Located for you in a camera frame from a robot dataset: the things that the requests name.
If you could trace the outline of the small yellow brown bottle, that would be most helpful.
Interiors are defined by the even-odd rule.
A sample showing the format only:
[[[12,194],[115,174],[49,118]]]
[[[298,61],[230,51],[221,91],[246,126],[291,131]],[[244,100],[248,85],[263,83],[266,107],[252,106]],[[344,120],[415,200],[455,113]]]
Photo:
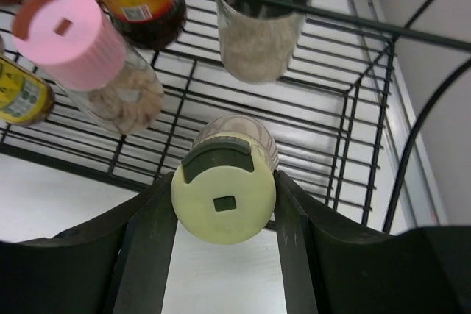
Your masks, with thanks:
[[[44,121],[55,104],[54,91],[40,77],[4,56],[1,38],[1,120],[18,126]]]

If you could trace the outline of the yellow cap spice shaker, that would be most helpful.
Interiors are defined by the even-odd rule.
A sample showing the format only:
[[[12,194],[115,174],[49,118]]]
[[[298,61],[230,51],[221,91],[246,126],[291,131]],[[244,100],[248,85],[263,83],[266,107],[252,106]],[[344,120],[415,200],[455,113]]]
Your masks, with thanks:
[[[226,115],[194,138],[171,181],[171,203],[183,227],[220,245],[257,235],[275,209],[275,139],[247,115]]]

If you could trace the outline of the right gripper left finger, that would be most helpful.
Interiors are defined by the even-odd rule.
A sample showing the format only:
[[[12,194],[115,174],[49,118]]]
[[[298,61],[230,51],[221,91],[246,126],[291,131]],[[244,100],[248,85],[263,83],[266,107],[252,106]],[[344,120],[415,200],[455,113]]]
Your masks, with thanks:
[[[177,228],[171,179],[53,238],[1,242],[1,312],[161,313]]]

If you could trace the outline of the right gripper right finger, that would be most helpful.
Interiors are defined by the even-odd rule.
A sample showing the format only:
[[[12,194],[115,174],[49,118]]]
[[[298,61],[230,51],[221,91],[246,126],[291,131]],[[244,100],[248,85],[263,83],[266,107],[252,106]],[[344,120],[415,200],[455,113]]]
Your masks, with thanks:
[[[275,173],[275,226],[289,313],[468,313],[470,228],[388,235]]]

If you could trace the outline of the red lid dark jar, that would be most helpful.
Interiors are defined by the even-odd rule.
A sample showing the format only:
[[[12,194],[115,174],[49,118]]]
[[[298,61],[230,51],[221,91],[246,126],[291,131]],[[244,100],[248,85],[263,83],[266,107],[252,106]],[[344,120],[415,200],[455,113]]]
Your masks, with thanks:
[[[73,33],[88,46],[118,51],[122,41],[160,50],[175,41],[185,23],[185,0],[44,0],[53,32]]]

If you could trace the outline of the pink cap spice shaker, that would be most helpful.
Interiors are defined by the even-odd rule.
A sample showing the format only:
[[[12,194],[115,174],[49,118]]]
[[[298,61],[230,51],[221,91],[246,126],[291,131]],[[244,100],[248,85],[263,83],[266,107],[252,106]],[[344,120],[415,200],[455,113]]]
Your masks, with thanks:
[[[155,70],[96,0],[26,0],[12,35],[20,54],[103,129],[131,135],[160,115],[164,89]]]

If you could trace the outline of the black cap spice shaker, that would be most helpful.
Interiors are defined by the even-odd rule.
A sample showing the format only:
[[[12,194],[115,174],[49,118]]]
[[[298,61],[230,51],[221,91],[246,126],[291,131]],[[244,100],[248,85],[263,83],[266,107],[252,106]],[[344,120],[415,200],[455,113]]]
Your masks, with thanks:
[[[307,5],[311,0],[281,0]],[[221,60],[236,79],[274,82],[286,72],[305,15],[254,0],[216,0]]]

